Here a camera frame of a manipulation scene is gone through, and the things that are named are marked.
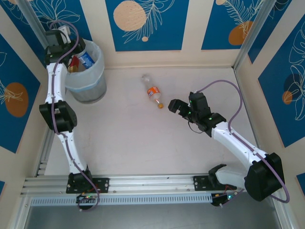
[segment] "black wire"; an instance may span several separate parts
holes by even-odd
[[[203,131],[202,131],[202,132],[196,132],[196,131],[194,131],[194,130],[191,128],[190,121],[188,121],[187,124],[189,125],[189,128],[190,128],[193,132],[195,132],[195,133],[197,133],[197,134],[202,134],[202,133],[203,133]]]
[[[68,43],[68,38],[67,38],[67,36],[65,35],[65,33],[63,32],[63,31],[61,31],[61,30],[59,30],[58,29],[58,31],[62,34],[62,35],[64,35],[65,36],[65,38],[66,38],[66,42]]]
[[[224,193],[224,194],[221,194],[221,195],[219,195],[219,196],[214,196],[214,197],[212,197],[212,199],[214,199],[214,198],[219,198],[219,197],[224,197],[224,196],[227,196],[228,194],[227,193]]]

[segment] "orange circle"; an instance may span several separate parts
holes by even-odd
[[[217,5],[224,5],[226,0],[216,0]]]
[[[242,25],[236,26],[232,31],[230,32],[229,35],[229,43],[231,45],[241,45],[243,44],[246,35],[248,34],[251,26],[253,24],[253,21],[246,21]]]
[[[290,91],[285,91],[282,96],[284,104],[289,105],[292,102],[292,93]]]
[[[5,105],[8,112],[17,118],[24,116],[29,106],[27,89],[20,83],[10,83],[4,94],[7,97]]]
[[[139,3],[131,0],[122,1],[113,11],[116,25],[124,31],[135,31],[146,23],[146,14]]]

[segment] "white floor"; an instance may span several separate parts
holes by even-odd
[[[149,73],[163,94],[164,108],[149,101],[141,75]],[[231,68],[136,68],[106,70],[107,93],[97,103],[81,104],[68,92],[66,101],[78,117],[74,129],[79,151],[92,174],[143,175],[206,173],[237,158],[207,134],[192,132],[187,121],[167,108],[172,99],[188,100],[190,91],[227,79]],[[228,121],[239,106],[237,91],[217,83],[204,91],[212,112]],[[244,107],[233,128],[254,144]],[[45,175],[67,175],[68,162],[55,136]]]

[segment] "beige wall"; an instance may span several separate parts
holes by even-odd
[[[181,51],[116,52],[105,0],[81,0],[92,39],[112,67],[232,66],[239,50],[201,51],[214,0],[190,0]]]
[[[6,228],[14,209],[16,209],[14,207],[24,179],[33,176],[35,165],[39,160],[39,153],[47,130],[47,126],[39,113],[39,105],[44,103],[45,100],[48,75],[1,7],[0,34],[41,83],[17,153],[14,154],[0,147],[0,180],[6,183],[0,200],[0,228]]]
[[[304,9],[304,0],[293,0],[253,65],[246,58],[237,71],[237,78],[260,147],[268,153],[276,152],[282,159],[285,181],[291,195],[290,207],[301,228],[305,228],[305,197],[296,175],[305,172],[305,138],[284,147],[258,82],[258,77],[300,21],[304,15]]]

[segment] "white line drawing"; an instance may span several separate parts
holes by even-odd
[[[148,41],[154,30],[161,26],[161,14],[172,7],[175,0],[126,0],[121,2],[113,12],[117,26],[125,31],[124,44],[136,39]]]
[[[9,0],[1,0],[5,6],[11,11],[12,15],[23,23],[28,24],[18,5]],[[70,10],[66,10],[66,0],[30,0],[29,4],[32,6],[37,17],[41,23],[49,26],[53,21],[65,20],[71,23],[77,22],[80,15]]]
[[[56,20],[74,23],[81,17],[79,14],[66,10],[66,0],[33,0],[29,3],[40,21],[47,26]]]
[[[229,16],[235,21],[237,26],[243,29],[243,37],[245,38],[249,31],[249,23],[261,9],[265,0],[252,0],[248,8],[245,7],[244,1],[240,0],[216,0],[217,5],[227,7]]]
[[[7,53],[0,52],[0,67],[4,64],[6,55],[7,55]],[[9,102],[10,99],[16,99],[19,101],[23,101],[23,99],[20,98],[22,96],[22,93],[23,92],[17,94],[17,93],[14,93],[14,92],[8,90],[0,80],[0,102],[1,102],[1,104],[3,104],[5,102],[5,100],[8,100],[8,102]]]
[[[305,60],[305,22],[295,36],[293,46],[289,54],[289,62],[292,64],[290,71],[293,74],[293,82],[284,92],[285,104],[295,103],[295,120],[300,121],[305,117],[305,68],[301,65]]]
[[[282,0],[284,2],[280,2],[280,1],[276,1],[276,3],[274,4],[271,12],[269,13],[269,16],[273,19],[275,16],[275,11],[283,11],[286,9],[286,6],[288,5],[288,2],[290,0]]]
[[[9,0],[1,0],[3,4],[10,10],[12,15],[17,18],[18,20],[22,21],[24,24],[28,25],[27,20],[24,18],[21,10],[19,7],[14,3],[15,1],[9,1]]]

